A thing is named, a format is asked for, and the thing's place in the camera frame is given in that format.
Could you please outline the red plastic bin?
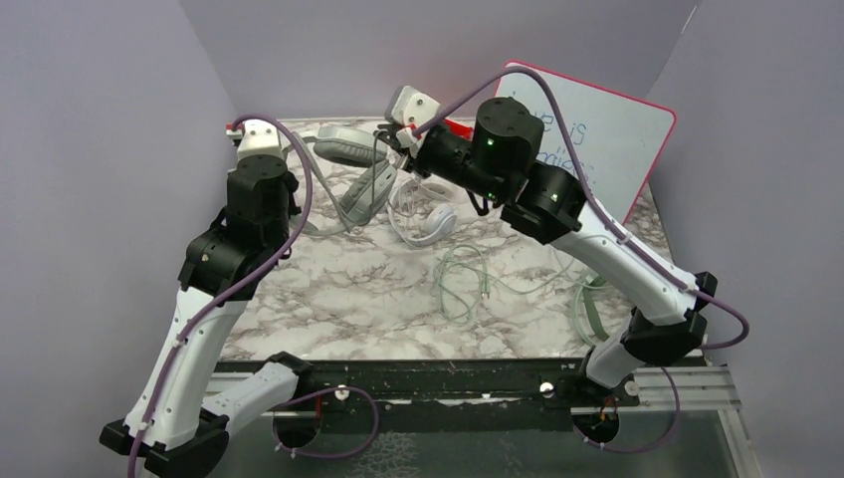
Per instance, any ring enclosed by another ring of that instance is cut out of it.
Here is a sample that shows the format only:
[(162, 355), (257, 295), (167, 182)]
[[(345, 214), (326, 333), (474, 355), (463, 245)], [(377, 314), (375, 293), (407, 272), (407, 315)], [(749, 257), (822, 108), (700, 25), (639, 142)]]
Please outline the red plastic bin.
[(466, 140), (471, 140), (474, 135), (474, 129), (468, 125), (453, 119), (443, 119), (443, 127), (450, 133)]

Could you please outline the pink framed whiteboard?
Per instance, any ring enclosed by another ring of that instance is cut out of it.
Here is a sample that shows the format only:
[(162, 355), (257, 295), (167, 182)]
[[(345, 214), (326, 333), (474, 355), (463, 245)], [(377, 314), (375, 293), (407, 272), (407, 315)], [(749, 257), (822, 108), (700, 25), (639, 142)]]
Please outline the pink framed whiteboard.
[[(550, 87), (593, 194), (625, 222), (676, 123), (663, 106), (533, 66)], [(537, 160), (574, 173), (550, 102), (534, 79), (507, 74), (497, 97), (511, 97), (544, 124)]]

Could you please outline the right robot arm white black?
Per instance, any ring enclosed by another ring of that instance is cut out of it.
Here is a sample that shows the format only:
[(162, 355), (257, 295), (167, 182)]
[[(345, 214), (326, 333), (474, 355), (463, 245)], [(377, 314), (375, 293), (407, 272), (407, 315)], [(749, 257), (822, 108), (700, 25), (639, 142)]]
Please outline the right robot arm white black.
[(513, 229), (579, 260), (635, 305), (626, 327), (584, 360), (574, 379), (582, 402), (597, 405), (641, 365), (667, 366), (701, 345), (707, 321), (700, 311), (716, 291), (714, 275), (669, 263), (588, 201), (571, 173), (537, 161), (544, 124), (520, 102), (483, 102), (470, 139), (436, 119), (439, 108), (417, 91), (387, 107), (390, 145), (407, 154), (405, 170), (491, 201)]

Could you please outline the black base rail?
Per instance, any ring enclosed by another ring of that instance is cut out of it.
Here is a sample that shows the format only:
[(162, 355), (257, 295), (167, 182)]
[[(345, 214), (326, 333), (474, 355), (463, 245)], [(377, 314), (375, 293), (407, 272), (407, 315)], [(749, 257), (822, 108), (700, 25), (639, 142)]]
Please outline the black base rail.
[(567, 432), (572, 415), (634, 407), (626, 376), (593, 391), (577, 358), (315, 360), (296, 396), (271, 410), (278, 431), (304, 434)]

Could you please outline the grey headphones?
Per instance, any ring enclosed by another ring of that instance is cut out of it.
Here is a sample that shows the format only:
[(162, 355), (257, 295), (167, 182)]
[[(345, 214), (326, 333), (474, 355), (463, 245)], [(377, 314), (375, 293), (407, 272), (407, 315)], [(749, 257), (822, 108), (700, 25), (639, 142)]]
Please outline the grey headphones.
[(317, 182), (334, 208), (336, 223), (318, 228), (301, 216), (293, 218), (312, 237), (347, 233), (368, 224), (384, 207), (396, 181), (387, 145), (369, 131), (330, 124), (298, 133), (308, 150), (306, 159)]

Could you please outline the white headphones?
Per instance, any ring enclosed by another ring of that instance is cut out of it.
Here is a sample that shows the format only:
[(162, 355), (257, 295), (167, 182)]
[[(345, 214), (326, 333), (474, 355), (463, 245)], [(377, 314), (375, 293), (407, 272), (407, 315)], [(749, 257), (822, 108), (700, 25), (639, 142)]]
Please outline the white headphones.
[(453, 190), (442, 183), (405, 179), (388, 195), (387, 217), (408, 246), (431, 246), (449, 237), (456, 227), (454, 199)]

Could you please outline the aluminium frame rail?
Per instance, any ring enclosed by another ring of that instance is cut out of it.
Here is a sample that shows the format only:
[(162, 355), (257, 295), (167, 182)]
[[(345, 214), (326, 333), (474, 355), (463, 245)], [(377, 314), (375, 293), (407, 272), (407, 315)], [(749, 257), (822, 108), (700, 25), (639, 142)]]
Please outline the aluminium frame rail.
[(634, 373), (639, 405), (626, 411), (657, 412), (676, 409), (675, 392), (682, 411), (739, 410), (741, 400), (726, 366), (639, 368)]

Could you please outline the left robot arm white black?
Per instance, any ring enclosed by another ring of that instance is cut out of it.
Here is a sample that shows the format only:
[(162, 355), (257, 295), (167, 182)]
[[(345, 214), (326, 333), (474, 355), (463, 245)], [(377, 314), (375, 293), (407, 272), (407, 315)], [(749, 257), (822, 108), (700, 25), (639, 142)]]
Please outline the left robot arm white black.
[(208, 229), (186, 249), (175, 309), (160, 354), (140, 397), (124, 418), (104, 426), (100, 442), (126, 457), (126, 474), (205, 477), (243, 424), (281, 401), (297, 409), (312, 399), (313, 383), (270, 364), (222, 398), (207, 399), (208, 383), (225, 342), (260, 282), (292, 254), (302, 234), (293, 216), (300, 186), (279, 153), (249, 153), (227, 174), (227, 199)]

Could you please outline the green headphones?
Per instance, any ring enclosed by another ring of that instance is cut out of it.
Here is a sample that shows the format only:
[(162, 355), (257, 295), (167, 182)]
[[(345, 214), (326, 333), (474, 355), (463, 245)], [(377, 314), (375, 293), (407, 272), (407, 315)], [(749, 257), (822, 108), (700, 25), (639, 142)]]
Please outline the green headphones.
[(570, 304), (570, 323), (580, 339), (590, 347), (609, 338), (592, 293), (608, 287), (604, 278), (587, 269), (575, 280), (577, 288)]

